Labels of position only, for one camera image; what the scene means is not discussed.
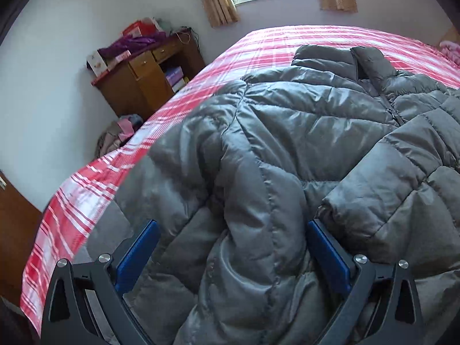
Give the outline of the grey puffer jacket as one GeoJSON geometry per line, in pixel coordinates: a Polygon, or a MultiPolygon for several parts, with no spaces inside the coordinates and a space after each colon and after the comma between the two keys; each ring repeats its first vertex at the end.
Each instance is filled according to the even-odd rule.
{"type": "Polygon", "coordinates": [[[220,88],[128,173],[89,258],[148,220],[161,239],[126,299],[156,344],[312,344],[338,299],[306,242],[407,261],[423,342],[459,313],[459,87],[374,47],[300,47],[220,88]]]}

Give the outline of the clothes pile on floor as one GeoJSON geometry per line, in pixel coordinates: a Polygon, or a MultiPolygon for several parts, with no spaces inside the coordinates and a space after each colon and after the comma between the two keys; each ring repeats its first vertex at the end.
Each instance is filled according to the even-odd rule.
{"type": "Polygon", "coordinates": [[[119,117],[99,136],[94,158],[103,157],[126,145],[143,123],[144,120],[138,114],[127,114],[119,117]]]}

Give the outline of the wooden door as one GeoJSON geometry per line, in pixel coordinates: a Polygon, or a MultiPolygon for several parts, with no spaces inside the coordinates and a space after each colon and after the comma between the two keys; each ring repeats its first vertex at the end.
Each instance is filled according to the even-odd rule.
{"type": "Polygon", "coordinates": [[[25,264],[34,245],[41,212],[1,173],[1,296],[20,306],[25,264]]]}

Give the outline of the wooden desk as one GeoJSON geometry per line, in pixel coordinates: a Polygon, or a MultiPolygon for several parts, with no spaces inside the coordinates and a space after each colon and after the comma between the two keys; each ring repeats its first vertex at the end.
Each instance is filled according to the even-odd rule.
{"type": "Polygon", "coordinates": [[[188,80],[205,67],[196,33],[190,27],[126,58],[112,71],[96,78],[93,86],[117,116],[138,114],[148,120],[174,96],[166,72],[177,67],[188,80]]]}

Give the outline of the boxes in desk shelf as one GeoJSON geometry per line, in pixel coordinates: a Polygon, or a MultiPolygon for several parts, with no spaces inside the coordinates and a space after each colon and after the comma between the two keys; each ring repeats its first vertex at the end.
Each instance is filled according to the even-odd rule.
{"type": "Polygon", "coordinates": [[[184,76],[183,69],[180,66],[167,70],[165,77],[173,93],[179,92],[189,82],[188,78],[184,76]]]}

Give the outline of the white box on desk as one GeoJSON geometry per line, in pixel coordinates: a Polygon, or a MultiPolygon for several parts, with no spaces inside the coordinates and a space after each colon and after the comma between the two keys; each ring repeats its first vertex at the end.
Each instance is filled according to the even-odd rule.
{"type": "Polygon", "coordinates": [[[98,51],[93,51],[87,56],[87,64],[96,77],[103,76],[108,71],[108,67],[98,51]]]}

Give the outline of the purple cloth on desk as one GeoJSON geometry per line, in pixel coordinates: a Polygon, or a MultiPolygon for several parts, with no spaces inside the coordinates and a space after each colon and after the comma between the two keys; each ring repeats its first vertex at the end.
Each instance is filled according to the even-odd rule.
{"type": "Polygon", "coordinates": [[[131,34],[119,38],[107,47],[99,48],[97,51],[104,59],[115,58],[125,51],[131,54],[137,53],[146,47],[159,44],[165,41],[167,34],[165,32],[155,32],[146,36],[133,37],[131,34]]]}

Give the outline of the pink folded quilt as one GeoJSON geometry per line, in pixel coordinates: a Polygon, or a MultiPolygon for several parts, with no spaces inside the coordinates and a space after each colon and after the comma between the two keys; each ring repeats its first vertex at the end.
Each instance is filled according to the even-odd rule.
{"type": "Polygon", "coordinates": [[[440,51],[452,61],[456,62],[460,56],[460,46],[453,41],[442,41],[439,44],[440,51]]]}

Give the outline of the red gift bag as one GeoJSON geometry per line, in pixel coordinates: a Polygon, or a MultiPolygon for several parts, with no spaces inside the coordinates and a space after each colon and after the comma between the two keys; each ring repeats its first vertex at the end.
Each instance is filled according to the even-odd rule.
{"type": "Polygon", "coordinates": [[[142,18],[131,23],[122,31],[122,36],[141,37],[161,32],[158,22],[150,17],[142,18]]]}

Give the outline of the red plaid bed sheet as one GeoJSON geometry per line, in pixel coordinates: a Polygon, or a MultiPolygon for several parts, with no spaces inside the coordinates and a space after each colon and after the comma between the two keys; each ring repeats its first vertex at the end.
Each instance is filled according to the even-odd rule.
{"type": "Polygon", "coordinates": [[[154,141],[227,82],[253,70],[287,66],[301,45],[376,47],[397,69],[422,73],[446,86],[459,87],[459,66],[416,39],[332,25],[278,26],[250,32],[153,114],[125,146],[78,170],[53,195],[23,270],[20,308],[36,330],[41,329],[47,288],[56,262],[74,258],[129,169],[154,141]]]}

